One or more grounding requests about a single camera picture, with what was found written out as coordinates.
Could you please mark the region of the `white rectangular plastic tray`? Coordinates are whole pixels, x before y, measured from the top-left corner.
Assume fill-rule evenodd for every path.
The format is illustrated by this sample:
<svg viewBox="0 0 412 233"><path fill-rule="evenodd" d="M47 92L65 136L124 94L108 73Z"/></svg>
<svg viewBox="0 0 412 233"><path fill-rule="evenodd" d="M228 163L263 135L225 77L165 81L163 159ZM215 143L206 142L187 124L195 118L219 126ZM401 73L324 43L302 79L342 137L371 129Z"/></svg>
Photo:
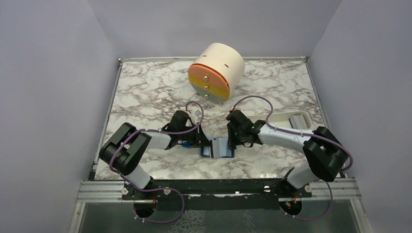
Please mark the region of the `white rectangular plastic tray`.
<svg viewBox="0 0 412 233"><path fill-rule="evenodd" d="M283 113L272 113L270 117L268 118L268 122L273 125L273 126L278 126L278 127L284 127L284 128L291 128L291 125L289 123L289 118L292 115L296 114L303 114L305 120L307 123L310 125L310 128L312 128L312 121L310 119L310 116L307 112L305 111L293 111L293 112L283 112Z"/></svg>

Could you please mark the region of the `blue card holder wallet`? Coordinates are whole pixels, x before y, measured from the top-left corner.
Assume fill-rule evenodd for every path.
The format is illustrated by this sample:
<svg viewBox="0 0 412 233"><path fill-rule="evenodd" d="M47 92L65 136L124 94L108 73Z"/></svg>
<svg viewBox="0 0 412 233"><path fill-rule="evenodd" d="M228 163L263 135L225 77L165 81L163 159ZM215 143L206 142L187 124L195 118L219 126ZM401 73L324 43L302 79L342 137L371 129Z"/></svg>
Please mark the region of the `blue card holder wallet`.
<svg viewBox="0 0 412 233"><path fill-rule="evenodd" d="M200 156L204 158L234 158L234 148L230 148L228 137L211 137L207 136L209 146L202 146Z"/></svg>

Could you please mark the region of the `stack of white cards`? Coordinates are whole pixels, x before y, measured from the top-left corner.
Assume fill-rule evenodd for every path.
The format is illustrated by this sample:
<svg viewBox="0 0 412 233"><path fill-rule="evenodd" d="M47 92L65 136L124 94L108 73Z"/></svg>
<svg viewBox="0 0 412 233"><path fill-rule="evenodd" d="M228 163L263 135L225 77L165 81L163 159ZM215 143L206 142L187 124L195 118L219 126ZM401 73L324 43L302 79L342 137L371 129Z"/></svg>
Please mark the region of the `stack of white cards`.
<svg viewBox="0 0 412 233"><path fill-rule="evenodd" d="M310 125L305 120L303 114L296 114L290 116L289 123L293 129L306 130L310 128Z"/></svg>

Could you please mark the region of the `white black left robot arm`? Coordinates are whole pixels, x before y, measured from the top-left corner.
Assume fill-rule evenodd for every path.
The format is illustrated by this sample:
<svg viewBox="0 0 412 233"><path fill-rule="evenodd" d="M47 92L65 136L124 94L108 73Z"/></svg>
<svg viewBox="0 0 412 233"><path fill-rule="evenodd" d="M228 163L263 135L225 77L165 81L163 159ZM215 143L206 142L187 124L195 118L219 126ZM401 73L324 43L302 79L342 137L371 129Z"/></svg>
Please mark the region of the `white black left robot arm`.
<svg viewBox="0 0 412 233"><path fill-rule="evenodd" d="M144 200L152 195L153 187L152 177L139 164L142 156L148 149L169 150L179 143L190 149L211 146L200 124L180 110L160 131L138 130L123 123L100 149L99 159L134 184L134 193Z"/></svg>

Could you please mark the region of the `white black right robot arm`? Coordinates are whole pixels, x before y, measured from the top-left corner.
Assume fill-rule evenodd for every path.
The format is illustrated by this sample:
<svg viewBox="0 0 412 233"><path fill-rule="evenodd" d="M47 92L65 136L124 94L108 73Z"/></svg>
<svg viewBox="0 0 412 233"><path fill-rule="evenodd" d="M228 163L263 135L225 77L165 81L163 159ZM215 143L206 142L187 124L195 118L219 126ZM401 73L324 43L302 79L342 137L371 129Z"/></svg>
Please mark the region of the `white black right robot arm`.
<svg viewBox="0 0 412 233"><path fill-rule="evenodd" d="M294 150L306 157L307 164L290 169L281 179L279 192L291 198L305 185L322 180L332 182L350 159L348 152L325 127L299 131L271 126L265 120L252 122L240 110L226 117L228 146L274 145Z"/></svg>

